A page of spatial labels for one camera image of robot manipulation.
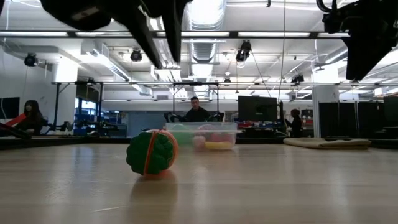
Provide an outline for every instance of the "plastic container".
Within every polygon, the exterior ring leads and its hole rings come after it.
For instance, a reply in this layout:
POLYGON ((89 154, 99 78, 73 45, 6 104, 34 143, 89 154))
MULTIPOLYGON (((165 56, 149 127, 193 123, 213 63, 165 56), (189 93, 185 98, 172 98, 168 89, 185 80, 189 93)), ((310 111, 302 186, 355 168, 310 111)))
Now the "plastic container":
POLYGON ((167 123, 166 130, 178 145, 196 149, 228 150, 235 145, 238 124, 222 122, 167 123))

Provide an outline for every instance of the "black monitor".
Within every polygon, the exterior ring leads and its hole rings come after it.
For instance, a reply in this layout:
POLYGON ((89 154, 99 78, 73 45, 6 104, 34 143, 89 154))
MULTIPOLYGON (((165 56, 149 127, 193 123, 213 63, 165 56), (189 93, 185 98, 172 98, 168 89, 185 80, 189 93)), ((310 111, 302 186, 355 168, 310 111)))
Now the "black monitor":
POLYGON ((260 96, 238 96, 240 121, 277 121, 277 98, 260 96))
POLYGON ((0 119, 14 119, 19 116, 19 97, 0 98, 0 105, 1 103, 0 119))
POLYGON ((384 97, 384 116, 387 124, 398 124, 398 97, 384 97))

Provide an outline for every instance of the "security camera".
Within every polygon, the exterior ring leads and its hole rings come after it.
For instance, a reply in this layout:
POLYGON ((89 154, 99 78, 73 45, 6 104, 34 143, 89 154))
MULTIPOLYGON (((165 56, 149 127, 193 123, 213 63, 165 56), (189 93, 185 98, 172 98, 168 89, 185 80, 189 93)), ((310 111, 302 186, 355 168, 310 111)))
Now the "security camera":
POLYGON ((140 61, 142 60, 141 51, 138 50, 138 49, 133 50, 133 51, 132 51, 132 54, 131 54, 131 56, 130 56, 130 59, 131 59, 133 62, 140 62, 140 61))
POLYGON ((28 67, 36 67, 39 64, 39 61, 37 60, 35 53, 28 53, 24 63, 28 67))

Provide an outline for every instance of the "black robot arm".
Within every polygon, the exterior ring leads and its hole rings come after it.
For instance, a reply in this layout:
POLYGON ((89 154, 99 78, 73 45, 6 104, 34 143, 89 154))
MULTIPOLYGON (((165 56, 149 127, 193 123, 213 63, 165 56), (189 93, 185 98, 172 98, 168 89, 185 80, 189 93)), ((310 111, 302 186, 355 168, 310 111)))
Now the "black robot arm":
POLYGON ((152 18, 161 16, 170 52, 173 59, 180 62, 183 12, 187 3, 192 0, 40 1, 43 9, 50 15, 78 30, 94 31, 108 26, 111 19, 118 21, 137 40, 157 68, 162 68, 162 64, 142 11, 152 18))
POLYGON ((334 34, 348 31, 341 39, 347 45, 348 80, 362 80, 398 41, 398 1, 359 0, 337 8, 333 0, 328 8, 317 0, 323 16, 325 32, 334 34))

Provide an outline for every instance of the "white wall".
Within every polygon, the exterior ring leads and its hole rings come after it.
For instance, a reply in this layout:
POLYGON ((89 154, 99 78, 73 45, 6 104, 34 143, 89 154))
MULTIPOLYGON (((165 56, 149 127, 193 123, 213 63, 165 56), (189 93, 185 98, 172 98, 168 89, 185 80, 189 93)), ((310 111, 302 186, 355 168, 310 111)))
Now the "white wall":
POLYGON ((20 114, 27 100, 36 100, 43 116, 53 120, 55 86, 51 84, 52 78, 52 72, 46 74, 43 68, 29 68, 21 59, 0 48, 0 98, 20 97, 20 114))
MULTIPOLYGON (((44 117, 52 123, 55 114, 55 92, 53 73, 40 67, 27 67, 24 62, 4 53, 0 48, 0 98, 19 97, 20 114, 27 100, 36 100, 44 117)), ((60 94, 58 124, 73 122, 76 86, 71 85, 60 94)))

